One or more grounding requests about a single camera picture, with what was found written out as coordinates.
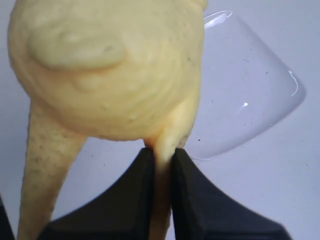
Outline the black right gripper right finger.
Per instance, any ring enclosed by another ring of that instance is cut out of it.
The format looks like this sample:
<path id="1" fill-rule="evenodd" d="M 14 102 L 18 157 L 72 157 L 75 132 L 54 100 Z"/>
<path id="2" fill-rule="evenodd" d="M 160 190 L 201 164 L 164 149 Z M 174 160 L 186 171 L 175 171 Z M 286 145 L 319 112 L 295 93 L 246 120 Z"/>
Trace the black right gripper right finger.
<path id="1" fill-rule="evenodd" d="M 171 163 L 171 205 L 177 240 L 288 240 L 278 222 L 241 205 L 198 169 L 184 149 Z"/>

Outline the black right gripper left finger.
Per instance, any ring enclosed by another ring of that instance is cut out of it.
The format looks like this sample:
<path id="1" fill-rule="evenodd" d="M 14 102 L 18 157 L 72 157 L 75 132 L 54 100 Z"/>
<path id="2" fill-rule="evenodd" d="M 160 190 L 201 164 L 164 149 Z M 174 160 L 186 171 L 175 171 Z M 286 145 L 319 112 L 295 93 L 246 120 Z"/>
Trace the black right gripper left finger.
<path id="1" fill-rule="evenodd" d="M 40 240 L 146 240 L 154 195 L 153 151 L 139 151 L 125 173 L 105 192 L 51 221 Z"/>

